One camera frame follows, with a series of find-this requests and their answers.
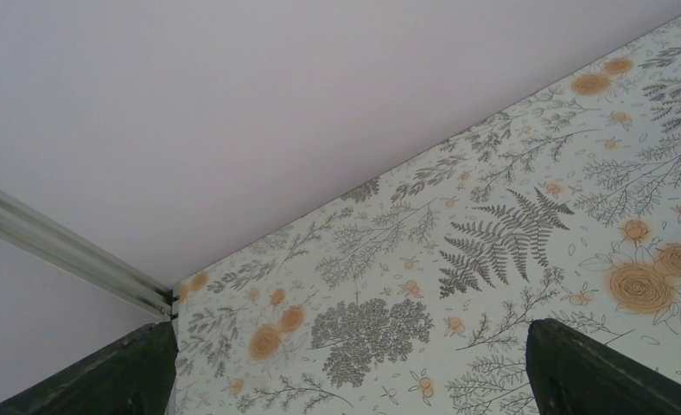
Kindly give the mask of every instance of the wallpaper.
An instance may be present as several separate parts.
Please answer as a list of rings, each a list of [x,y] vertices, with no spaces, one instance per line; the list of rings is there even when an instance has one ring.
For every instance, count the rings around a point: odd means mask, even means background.
[[[681,17],[188,278],[177,413],[537,413],[543,317],[681,384]]]

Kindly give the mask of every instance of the tree illustration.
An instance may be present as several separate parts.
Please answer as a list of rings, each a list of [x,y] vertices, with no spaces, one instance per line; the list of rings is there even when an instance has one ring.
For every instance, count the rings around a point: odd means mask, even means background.
[[[322,388],[322,381],[315,378],[311,373],[303,373],[300,382],[295,383],[287,376],[280,376],[282,388],[272,390],[266,387],[255,388],[253,393],[247,393],[239,398],[236,408],[241,413],[245,413],[258,402],[264,402],[263,408],[266,411],[272,409],[276,402],[279,402],[283,411],[288,411],[290,404],[295,401],[306,399],[302,413],[307,415],[316,405],[328,402],[331,399],[340,399],[352,408],[353,405],[347,399],[328,392]]]
[[[522,194],[508,189],[518,204],[473,207],[491,214],[496,221],[453,223],[452,227],[466,237],[445,240],[460,252],[440,251],[452,268],[441,268],[440,297],[468,288],[481,291],[479,279],[495,287],[492,276],[508,284],[511,263],[519,275],[528,281],[527,255],[531,254],[541,266],[549,266],[546,244],[553,229],[569,230],[559,219],[560,214],[574,214],[566,205],[548,200],[539,189],[537,201],[529,201]]]
[[[425,310],[424,304],[409,298],[390,308],[374,298],[361,305],[340,302],[320,314],[313,323],[312,348],[330,348],[322,369],[330,383],[358,387],[372,364],[406,361],[412,340],[430,341],[434,324]]]

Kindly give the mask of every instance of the branch print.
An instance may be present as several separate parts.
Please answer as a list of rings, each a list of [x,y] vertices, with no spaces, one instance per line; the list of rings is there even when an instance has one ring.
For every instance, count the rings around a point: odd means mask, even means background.
[[[627,216],[650,214],[665,189],[681,187],[681,135],[662,137],[637,157],[640,161],[588,163],[585,178],[595,178],[606,192],[581,195],[574,208],[611,227]]]
[[[304,247],[310,242],[319,241],[321,239],[321,232],[333,229],[333,225],[336,220],[346,219],[352,214],[353,214],[352,207],[351,208],[344,207],[339,213],[338,212],[331,213],[320,225],[318,225],[315,222],[311,223],[310,226],[308,227],[308,231],[305,234],[298,233],[297,235],[295,235],[295,238],[292,239],[292,243],[290,244],[290,252],[287,254],[286,257],[284,257],[282,263],[280,263],[280,265],[277,267],[277,273],[279,273],[280,270],[282,270],[283,265],[287,261],[295,257],[299,257],[301,255],[309,253],[309,251]]]
[[[293,402],[303,399],[305,400],[302,409],[304,415],[310,413],[318,404],[327,403],[331,399],[340,399],[353,408],[353,404],[347,399],[324,390],[322,381],[316,379],[311,373],[303,373],[299,383],[294,383],[287,376],[280,376],[279,380],[282,383],[281,389],[256,388],[254,393],[242,395],[236,408],[239,412],[245,413],[257,402],[263,402],[263,408],[269,411],[276,402],[279,402],[282,410],[287,412]]]
[[[193,313],[188,321],[188,338],[181,339],[180,354],[175,360],[179,375],[190,375],[196,354],[204,355],[207,364],[215,369],[214,376],[223,376],[230,357],[232,343],[239,337],[237,313],[228,307],[216,310],[206,307]]]
[[[330,288],[362,278],[375,265],[377,254],[396,249],[405,236],[405,222],[420,212],[423,213],[422,219],[411,229],[410,238],[425,242],[436,220],[430,209],[433,201],[417,208],[409,203],[396,203],[388,212],[373,218],[374,227],[353,224],[336,228],[333,240],[338,244],[342,256],[324,258],[315,270]]]
[[[456,291],[464,293],[468,288],[481,291],[479,278],[495,287],[491,276],[508,284],[510,262],[525,280],[528,280],[526,256],[531,254],[541,266],[549,266],[546,244],[555,228],[569,230],[559,219],[560,214],[573,214],[566,205],[548,200],[539,189],[537,201],[527,200],[522,194],[508,190],[518,203],[517,207],[505,205],[474,207],[491,214],[494,222],[453,223],[452,227],[467,235],[466,238],[445,240],[461,251],[448,253],[440,251],[442,257],[453,268],[442,268],[445,278],[440,297],[445,298]]]
[[[662,132],[671,133],[681,129],[681,78],[667,78],[646,86],[645,95],[655,106],[652,121],[662,120]]]
[[[490,200],[493,185],[498,182],[507,185],[513,184],[519,170],[523,170],[525,173],[533,173],[537,158],[545,152],[553,162],[558,163],[564,146],[571,143],[574,136],[591,131],[598,130],[582,130],[558,137],[544,134],[542,137],[534,136],[522,139],[521,143],[524,145],[524,149],[522,151],[507,151],[499,155],[499,158],[505,160],[506,164],[500,169],[492,169],[484,174],[480,178],[483,184],[473,188],[470,193],[470,200],[476,203]]]

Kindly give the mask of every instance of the floral wallpaper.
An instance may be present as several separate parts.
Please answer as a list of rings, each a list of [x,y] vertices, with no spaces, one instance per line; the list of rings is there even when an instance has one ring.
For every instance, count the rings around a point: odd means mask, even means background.
[[[525,414],[553,317],[681,384],[681,17],[181,286],[177,413]]]

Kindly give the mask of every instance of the wall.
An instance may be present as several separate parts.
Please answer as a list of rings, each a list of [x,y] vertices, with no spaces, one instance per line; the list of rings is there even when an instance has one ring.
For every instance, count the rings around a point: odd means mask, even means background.
[[[0,188],[174,283],[679,14],[1,1]]]
[[[681,384],[681,17],[181,293],[179,414],[537,413],[546,317]]]
[[[0,401],[155,321],[0,240]]]

